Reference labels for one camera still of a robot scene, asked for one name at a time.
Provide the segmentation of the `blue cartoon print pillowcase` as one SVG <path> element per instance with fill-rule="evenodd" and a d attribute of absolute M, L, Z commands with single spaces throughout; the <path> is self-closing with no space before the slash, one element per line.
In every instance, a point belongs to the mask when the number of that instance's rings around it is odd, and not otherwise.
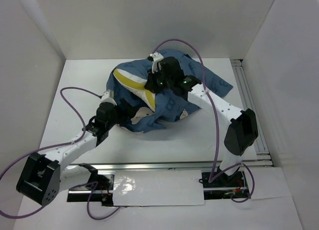
<path fill-rule="evenodd" d="M 163 57 L 175 57 L 185 75 L 193 75 L 196 78 L 205 80 L 209 90 L 224 98 L 233 86 L 224 79 L 217 76 L 211 70 L 203 67 L 201 63 L 192 59 L 188 54 L 175 49 L 160 50 Z M 120 127 L 135 133 L 146 133 L 152 130 L 164 129 L 165 126 L 159 120 L 168 122 L 179 121 L 188 115 L 199 110 L 199 107 L 176 96 L 170 89 L 164 89 L 161 93 L 155 94 L 156 108 L 153 112 L 148 105 L 132 92 L 124 88 L 114 77 L 113 71 L 122 69 L 133 75 L 147 80 L 148 71 L 152 68 L 152 63 L 148 59 L 134 60 L 117 65 L 111 72 L 106 88 L 114 92 L 115 102 L 119 105 L 121 99 L 125 99 L 131 106 L 137 107 L 136 115 L 123 123 Z"/>

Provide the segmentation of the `white pillow yellow edge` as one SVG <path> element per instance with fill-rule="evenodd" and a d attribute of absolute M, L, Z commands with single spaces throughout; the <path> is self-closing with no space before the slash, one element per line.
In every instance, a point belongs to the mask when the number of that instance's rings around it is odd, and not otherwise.
<path fill-rule="evenodd" d="M 148 107 L 154 112 L 156 108 L 155 94 L 146 89 L 146 79 L 133 75 L 125 70 L 116 68 L 113 71 L 116 80 L 127 90 L 142 99 Z"/>

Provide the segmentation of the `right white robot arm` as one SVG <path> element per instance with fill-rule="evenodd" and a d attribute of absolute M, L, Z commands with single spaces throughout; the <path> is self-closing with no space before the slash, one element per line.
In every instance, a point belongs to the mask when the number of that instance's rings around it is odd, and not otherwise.
<path fill-rule="evenodd" d="M 209 182 L 218 180 L 222 186 L 229 186 L 235 180 L 242 156 L 258 137 L 256 115 L 253 110 L 245 111 L 231 105 L 204 87 L 203 82 L 193 75 L 185 75 L 179 61 L 174 57 L 164 58 L 159 53 L 151 54 L 148 60 L 152 68 L 148 71 L 145 88 L 155 94 L 170 89 L 176 96 L 192 103 L 216 120 L 224 121 L 227 132 L 224 138 L 226 153 L 218 167 L 217 174 L 211 174 Z"/>

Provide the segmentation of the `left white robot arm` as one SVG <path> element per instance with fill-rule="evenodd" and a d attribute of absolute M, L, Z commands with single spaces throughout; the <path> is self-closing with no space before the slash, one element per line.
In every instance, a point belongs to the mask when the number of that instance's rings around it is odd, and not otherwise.
<path fill-rule="evenodd" d="M 41 206 L 47 206 L 59 192 L 74 186 L 82 185 L 92 190 L 101 185 L 102 190 L 109 190 L 110 180 L 100 175 L 92 165 L 80 163 L 71 169 L 68 166 L 100 145 L 113 126 L 132 119 L 137 112 L 138 108 L 124 99 L 121 99 L 120 106 L 101 103 L 83 128 L 81 140 L 74 139 L 71 144 L 55 147 L 45 154 L 33 153 L 27 158 L 16 190 Z"/>

